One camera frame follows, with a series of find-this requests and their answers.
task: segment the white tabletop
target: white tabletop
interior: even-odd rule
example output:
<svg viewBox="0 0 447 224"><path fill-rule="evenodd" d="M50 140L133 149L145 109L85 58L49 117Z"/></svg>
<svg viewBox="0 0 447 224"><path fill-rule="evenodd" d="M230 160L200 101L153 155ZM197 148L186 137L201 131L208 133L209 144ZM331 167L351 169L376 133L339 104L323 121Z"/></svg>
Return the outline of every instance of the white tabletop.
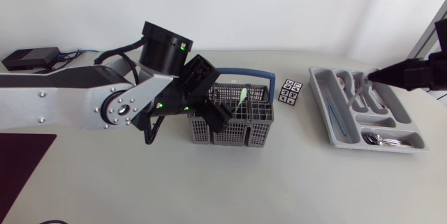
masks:
<svg viewBox="0 0 447 224"><path fill-rule="evenodd" d="M276 74L274 122L263 148L195 145L186 115L166 117L150 146L134 127L4 130L58 135L4 223L445 223L447 109L433 97L395 89L429 153L337 149L308 69L371 66L311 52L199 53L216 67ZM294 107L276 100L286 78L304 83Z"/></svg>

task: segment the spoon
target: spoon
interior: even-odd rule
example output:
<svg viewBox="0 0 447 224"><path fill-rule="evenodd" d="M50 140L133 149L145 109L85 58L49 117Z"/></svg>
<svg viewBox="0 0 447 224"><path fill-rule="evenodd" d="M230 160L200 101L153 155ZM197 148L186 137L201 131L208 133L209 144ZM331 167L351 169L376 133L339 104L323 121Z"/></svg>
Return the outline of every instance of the spoon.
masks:
<svg viewBox="0 0 447 224"><path fill-rule="evenodd" d="M379 145L379 146L389 146L389 147L409 147L413 148L408 140L394 140L382 138L379 134L375 133L365 133L363 139L368 144Z"/></svg>
<svg viewBox="0 0 447 224"><path fill-rule="evenodd" d="M337 77L338 82L340 83L340 85L342 86L342 89L344 90L344 88L346 87L346 85L344 84L344 79L343 77Z"/></svg>

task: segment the black device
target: black device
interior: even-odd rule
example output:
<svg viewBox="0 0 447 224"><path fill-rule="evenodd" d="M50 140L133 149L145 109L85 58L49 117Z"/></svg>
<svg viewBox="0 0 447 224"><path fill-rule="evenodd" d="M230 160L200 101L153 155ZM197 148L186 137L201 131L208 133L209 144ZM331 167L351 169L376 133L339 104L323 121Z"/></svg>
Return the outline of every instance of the black device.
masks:
<svg viewBox="0 0 447 224"><path fill-rule="evenodd" d="M428 87L433 91L447 90L447 19L434 23L440 52L431 53L428 60L407 59L370 73L369 81L393 85L408 91Z"/></svg>
<svg viewBox="0 0 447 224"><path fill-rule="evenodd" d="M8 70L31 70L35 67L51 68L61 54L57 47L16 50L3 61Z"/></svg>

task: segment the black cable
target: black cable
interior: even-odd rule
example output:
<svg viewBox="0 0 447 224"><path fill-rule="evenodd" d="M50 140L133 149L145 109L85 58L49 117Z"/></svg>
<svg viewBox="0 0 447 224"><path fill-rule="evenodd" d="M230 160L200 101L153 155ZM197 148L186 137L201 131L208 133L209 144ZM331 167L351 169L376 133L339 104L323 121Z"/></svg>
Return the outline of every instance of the black cable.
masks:
<svg viewBox="0 0 447 224"><path fill-rule="evenodd" d="M51 221L44 221L41 224L68 224L68 223L60 220L51 220Z"/></svg>
<svg viewBox="0 0 447 224"><path fill-rule="evenodd" d="M159 117L156 120L156 123L154 124L154 127L152 128L151 131L149 130L145 130L145 142L146 144L152 144L155 140L156 134L159 131L160 125L163 122L163 120L165 119L164 116Z"/></svg>
<svg viewBox="0 0 447 224"><path fill-rule="evenodd" d="M445 96L447 96L447 94L444 94L444 95L438 97L436 100L439 100L439 99L441 99L441 98L443 98L443 97L445 97Z"/></svg>
<svg viewBox="0 0 447 224"><path fill-rule="evenodd" d="M61 66L55 68L55 70L60 70L60 69L62 69L63 67L67 66L70 62L72 62L73 60L77 59L77 58L78 58L80 55L82 55L82 54L84 54L84 52L76 52L76 54L75 54L74 57L67 58L67 59L66 59L66 62L65 62L63 65L61 65Z"/></svg>
<svg viewBox="0 0 447 224"><path fill-rule="evenodd" d="M135 78L135 84L140 84L140 78L138 77L137 69L135 68L135 64L133 63L133 61L124 53L119 53L118 55L124 58L124 60L126 60L126 62L131 67L133 78Z"/></svg>
<svg viewBox="0 0 447 224"><path fill-rule="evenodd" d="M121 54L121 53L126 53L129 52L131 50L137 49L141 46L143 46L145 43L147 43L147 38L142 37L139 41L131 44L131 45L127 45L124 47L119 47L117 49L114 50L108 50L106 52L104 52L103 54L101 54L97 59L95 59L94 63L95 64L101 64L103 63L104 60L106 60L109 57L115 56L117 54Z"/></svg>

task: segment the cutlery tray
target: cutlery tray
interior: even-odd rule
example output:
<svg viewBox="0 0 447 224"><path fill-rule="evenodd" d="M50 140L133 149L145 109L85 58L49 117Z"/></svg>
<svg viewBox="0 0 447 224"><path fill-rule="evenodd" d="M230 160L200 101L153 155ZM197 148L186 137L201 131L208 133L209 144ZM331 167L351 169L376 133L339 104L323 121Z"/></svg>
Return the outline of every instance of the cutlery tray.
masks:
<svg viewBox="0 0 447 224"><path fill-rule="evenodd" d="M414 121L388 85L373 83L348 107L363 72L329 68L310 68L309 72L309 82L328 129L330 143L335 147L401 153L428 151ZM338 77L344 80L344 89ZM368 144L362 136L365 133L408 140L413 148Z"/></svg>

